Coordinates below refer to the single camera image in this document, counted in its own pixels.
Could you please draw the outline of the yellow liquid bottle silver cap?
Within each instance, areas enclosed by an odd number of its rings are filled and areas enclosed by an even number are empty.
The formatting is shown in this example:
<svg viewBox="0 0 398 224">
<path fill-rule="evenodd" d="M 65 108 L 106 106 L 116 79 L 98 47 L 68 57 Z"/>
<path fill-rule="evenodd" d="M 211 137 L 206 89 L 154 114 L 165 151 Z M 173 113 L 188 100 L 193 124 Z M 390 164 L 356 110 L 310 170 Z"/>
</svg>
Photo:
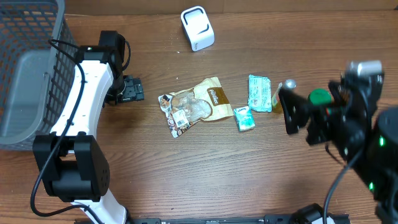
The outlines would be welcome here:
<svg viewBox="0 0 398 224">
<path fill-rule="evenodd" d="M 294 90 L 296 87 L 296 81 L 293 79 L 288 79 L 283 83 L 279 83 L 278 87 L 273 94 L 271 98 L 271 103 L 272 103 L 272 111 L 274 113 L 281 113 L 282 112 L 282 106 L 279 100 L 279 92 L 282 88 L 288 89 L 288 90 Z"/>
</svg>

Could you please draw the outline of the green lid labelled jar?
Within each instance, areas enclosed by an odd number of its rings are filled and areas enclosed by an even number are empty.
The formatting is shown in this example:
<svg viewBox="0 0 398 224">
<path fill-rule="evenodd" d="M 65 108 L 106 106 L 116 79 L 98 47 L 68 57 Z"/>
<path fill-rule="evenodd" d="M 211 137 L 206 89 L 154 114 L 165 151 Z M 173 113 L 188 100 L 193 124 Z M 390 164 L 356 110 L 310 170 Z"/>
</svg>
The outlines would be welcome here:
<svg viewBox="0 0 398 224">
<path fill-rule="evenodd" d="M 312 90 L 307 100 L 313 105 L 329 104 L 333 101 L 329 91 L 322 88 Z"/>
</svg>

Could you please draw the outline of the teal wet wipes pack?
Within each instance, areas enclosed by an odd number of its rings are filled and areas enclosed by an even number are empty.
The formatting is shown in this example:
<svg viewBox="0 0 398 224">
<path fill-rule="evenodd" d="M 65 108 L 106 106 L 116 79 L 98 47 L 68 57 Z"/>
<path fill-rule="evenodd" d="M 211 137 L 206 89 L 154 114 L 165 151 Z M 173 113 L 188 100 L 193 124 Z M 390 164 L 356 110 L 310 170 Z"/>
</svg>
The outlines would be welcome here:
<svg viewBox="0 0 398 224">
<path fill-rule="evenodd" d="M 272 111 L 271 81 L 267 77 L 249 75 L 248 106 L 257 112 Z"/>
</svg>

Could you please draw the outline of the teal tissue pack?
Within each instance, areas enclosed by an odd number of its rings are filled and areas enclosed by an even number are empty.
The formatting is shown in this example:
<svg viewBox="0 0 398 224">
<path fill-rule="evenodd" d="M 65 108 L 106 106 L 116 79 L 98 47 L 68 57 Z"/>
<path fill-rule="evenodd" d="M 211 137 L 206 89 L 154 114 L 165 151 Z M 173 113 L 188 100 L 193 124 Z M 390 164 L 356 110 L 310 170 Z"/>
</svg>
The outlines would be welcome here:
<svg viewBox="0 0 398 224">
<path fill-rule="evenodd" d="M 239 132 L 254 129 L 254 117 L 249 106 L 235 108 L 233 112 Z"/>
</svg>

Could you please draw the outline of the brown snack bag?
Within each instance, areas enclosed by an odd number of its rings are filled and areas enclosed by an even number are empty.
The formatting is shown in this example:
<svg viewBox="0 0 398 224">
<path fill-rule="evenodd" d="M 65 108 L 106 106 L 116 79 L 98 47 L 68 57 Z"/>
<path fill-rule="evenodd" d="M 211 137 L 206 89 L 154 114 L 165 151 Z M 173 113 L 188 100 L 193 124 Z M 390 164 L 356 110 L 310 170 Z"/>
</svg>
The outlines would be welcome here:
<svg viewBox="0 0 398 224">
<path fill-rule="evenodd" d="M 199 121 L 217 121 L 233 115 L 218 77 L 204 79 L 192 88 L 158 97 L 173 138 Z"/>
</svg>

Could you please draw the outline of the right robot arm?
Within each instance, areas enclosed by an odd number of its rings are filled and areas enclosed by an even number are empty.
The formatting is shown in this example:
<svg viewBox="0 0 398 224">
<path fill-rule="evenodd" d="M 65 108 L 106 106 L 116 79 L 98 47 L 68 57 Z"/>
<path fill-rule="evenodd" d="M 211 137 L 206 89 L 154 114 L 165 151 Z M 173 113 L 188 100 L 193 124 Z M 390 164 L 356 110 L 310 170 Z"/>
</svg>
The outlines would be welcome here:
<svg viewBox="0 0 398 224">
<path fill-rule="evenodd" d="M 347 170 L 353 169 L 373 194 L 377 217 L 383 223 L 397 223 L 397 108 L 388 108 L 373 119 L 383 81 L 384 72 L 346 72 L 339 82 L 328 84 L 332 102 L 320 104 L 280 89 L 287 134 L 306 127 L 309 145 L 332 142 L 346 161 L 326 195 L 321 212 L 324 222 L 333 192 Z"/>
</svg>

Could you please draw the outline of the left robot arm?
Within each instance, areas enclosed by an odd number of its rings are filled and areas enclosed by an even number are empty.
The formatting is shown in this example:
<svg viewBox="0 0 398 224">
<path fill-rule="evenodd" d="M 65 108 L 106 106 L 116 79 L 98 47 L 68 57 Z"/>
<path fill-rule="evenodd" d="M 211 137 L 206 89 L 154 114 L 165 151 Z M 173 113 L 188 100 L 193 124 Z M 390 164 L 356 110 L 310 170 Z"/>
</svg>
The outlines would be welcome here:
<svg viewBox="0 0 398 224">
<path fill-rule="evenodd" d="M 36 136 L 32 145 L 39 174 L 30 208 L 40 217 L 77 208 L 91 223 L 132 223 L 109 188 L 109 163 L 96 140 L 105 104 L 144 99 L 141 80 L 123 74 L 131 47 L 117 31 L 103 30 L 98 45 L 74 49 L 74 55 L 59 51 L 75 64 L 63 111 L 50 132 Z"/>
</svg>

